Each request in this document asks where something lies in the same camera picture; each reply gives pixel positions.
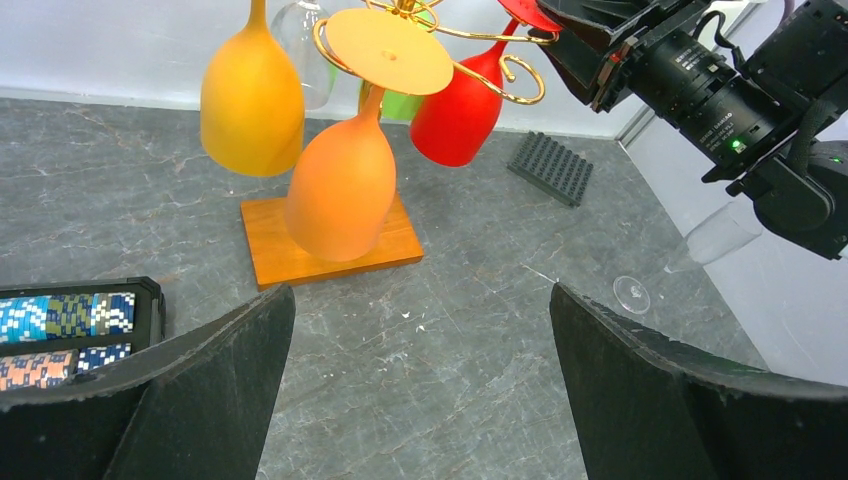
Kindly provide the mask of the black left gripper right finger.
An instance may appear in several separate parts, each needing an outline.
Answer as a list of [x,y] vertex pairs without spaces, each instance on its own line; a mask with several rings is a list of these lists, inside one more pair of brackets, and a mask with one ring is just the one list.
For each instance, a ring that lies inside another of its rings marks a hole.
[[550,317],[592,479],[843,479],[847,390],[713,355],[556,284]]

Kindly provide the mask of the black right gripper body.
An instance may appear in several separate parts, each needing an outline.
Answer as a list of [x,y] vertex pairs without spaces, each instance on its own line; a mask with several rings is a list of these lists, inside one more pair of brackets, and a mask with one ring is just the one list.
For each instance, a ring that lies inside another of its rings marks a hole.
[[621,98],[638,96],[712,162],[705,183],[738,178],[795,129],[792,108],[754,83],[739,48],[729,48],[728,64],[698,41],[714,16],[708,6],[701,13],[690,7],[623,36],[590,104],[608,111]]

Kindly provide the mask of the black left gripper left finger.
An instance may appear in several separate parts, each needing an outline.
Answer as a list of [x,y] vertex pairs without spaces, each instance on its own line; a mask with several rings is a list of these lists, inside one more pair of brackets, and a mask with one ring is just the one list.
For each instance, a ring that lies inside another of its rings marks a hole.
[[1,396],[5,479],[252,479],[295,323],[292,289],[49,389]]

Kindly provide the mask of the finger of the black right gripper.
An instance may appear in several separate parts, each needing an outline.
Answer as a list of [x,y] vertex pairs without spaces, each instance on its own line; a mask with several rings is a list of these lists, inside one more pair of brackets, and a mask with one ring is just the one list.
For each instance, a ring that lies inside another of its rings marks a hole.
[[693,7],[703,12],[711,1],[540,0],[537,6],[564,29],[589,40],[617,40],[653,29]]
[[571,94],[582,104],[590,105],[600,90],[601,69],[620,46],[625,32],[600,24],[567,23],[555,43],[540,49]]

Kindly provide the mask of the red wine glass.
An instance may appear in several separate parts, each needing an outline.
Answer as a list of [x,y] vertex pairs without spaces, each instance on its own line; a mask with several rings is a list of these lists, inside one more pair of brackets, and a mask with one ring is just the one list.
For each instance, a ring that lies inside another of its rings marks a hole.
[[[504,31],[489,38],[493,45],[484,52],[456,62],[450,84],[427,96],[410,123],[413,145],[442,166],[462,167],[474,159],[493,131],[504,101],[534,105],[546,93],[539,73],[519,57],[507,55],[505,49],[508,43],[519,41],[550,44],[558,39],[562,27],[535,1],[502,1],[500,5],[512,17]],[[515,81],[511,63],[533,77],[534,96],[521,97],[504,90],[506,81]]]

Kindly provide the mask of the clear wine glass front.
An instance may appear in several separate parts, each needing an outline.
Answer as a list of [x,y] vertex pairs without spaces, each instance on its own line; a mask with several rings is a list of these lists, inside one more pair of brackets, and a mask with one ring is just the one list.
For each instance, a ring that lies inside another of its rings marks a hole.
[[652,266],[642,279],[621,275],[612,282],[612,292],[626,311],[642,315],[652,299],[660,297],[656,286],[670,275],[693,271],[722,259],[757,239],[764,231],[753,210],[742,200],[717,209]]

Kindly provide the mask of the orange wine glass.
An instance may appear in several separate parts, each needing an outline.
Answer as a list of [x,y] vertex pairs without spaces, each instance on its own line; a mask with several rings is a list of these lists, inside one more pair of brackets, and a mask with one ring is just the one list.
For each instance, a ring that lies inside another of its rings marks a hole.
[[396,164],[378,120],[386,90],[426,96],[446,88],[453,62],[423,28],[377,8],[333,14],[324,36],[335,56],[371,84],[361,112],[315,136],[295,166],[285,203],[292,239],[335,262],[377,243],[396,193]]

